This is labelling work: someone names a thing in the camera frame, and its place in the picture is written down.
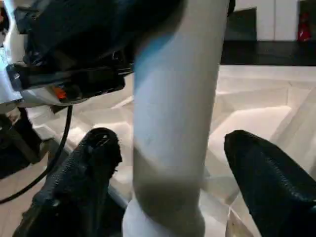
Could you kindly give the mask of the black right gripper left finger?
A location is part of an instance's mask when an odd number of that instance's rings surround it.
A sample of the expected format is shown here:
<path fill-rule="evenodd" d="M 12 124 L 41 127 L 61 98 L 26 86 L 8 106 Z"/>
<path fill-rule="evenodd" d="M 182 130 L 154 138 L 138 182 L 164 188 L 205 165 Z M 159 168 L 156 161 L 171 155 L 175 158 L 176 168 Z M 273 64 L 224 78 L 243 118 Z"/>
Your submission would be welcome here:
<path fill-rule="evenodd" d="M 108 187 L 121 161 L 117 135 L 90 130 L 34 195 L 14 236 L 119 237 L 123 209 Z"/>

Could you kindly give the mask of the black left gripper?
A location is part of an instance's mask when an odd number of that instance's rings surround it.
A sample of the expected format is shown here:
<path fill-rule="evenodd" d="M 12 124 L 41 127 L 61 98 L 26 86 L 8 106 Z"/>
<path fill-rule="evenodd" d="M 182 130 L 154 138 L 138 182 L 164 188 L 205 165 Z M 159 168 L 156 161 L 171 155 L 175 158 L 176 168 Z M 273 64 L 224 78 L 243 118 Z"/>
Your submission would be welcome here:
<path fill-rule="evenodd" d="M 156 27 L 181 5 L 180 0 L 37 0 L 20 7 L 27 61 L 95 61 Z M 133 53 L 123 49 L 65 71 L 9 64 L 6 75 L 22 105 L 73 105 L 124 89 L 133 67 Z"/>

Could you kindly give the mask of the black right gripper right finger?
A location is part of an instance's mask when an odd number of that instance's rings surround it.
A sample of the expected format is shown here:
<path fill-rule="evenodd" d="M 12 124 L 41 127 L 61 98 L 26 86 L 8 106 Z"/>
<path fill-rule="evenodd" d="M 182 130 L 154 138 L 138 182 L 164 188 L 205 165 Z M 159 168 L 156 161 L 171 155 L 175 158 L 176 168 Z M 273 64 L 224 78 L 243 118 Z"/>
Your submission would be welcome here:
<path fill-rule="evenodd" d="M 244 130 L 225 135 L 224 151 L 261 236 L 316 235 L 316 182 L 298 163 Z"/>

